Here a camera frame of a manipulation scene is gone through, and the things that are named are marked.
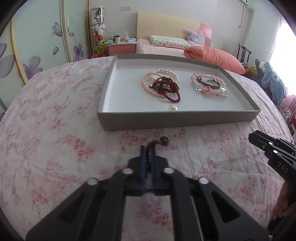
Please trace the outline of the person's right hand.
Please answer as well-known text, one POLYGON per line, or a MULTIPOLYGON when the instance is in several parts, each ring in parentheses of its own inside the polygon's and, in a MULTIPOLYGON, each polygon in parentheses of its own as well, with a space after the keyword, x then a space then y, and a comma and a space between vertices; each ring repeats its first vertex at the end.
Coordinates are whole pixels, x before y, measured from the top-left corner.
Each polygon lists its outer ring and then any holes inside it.
POLYGON ((278 217, 282 218, 282 217, 291 216, 295 211, 295 203, 289 205, 291 191, 292 191, 292 188, 290 188, 287 182, 284 182, 280 190, 280 194, 277 198, 276 205, 273 209, 273 213, 272 213, 273 220, 275 220, 278 217))

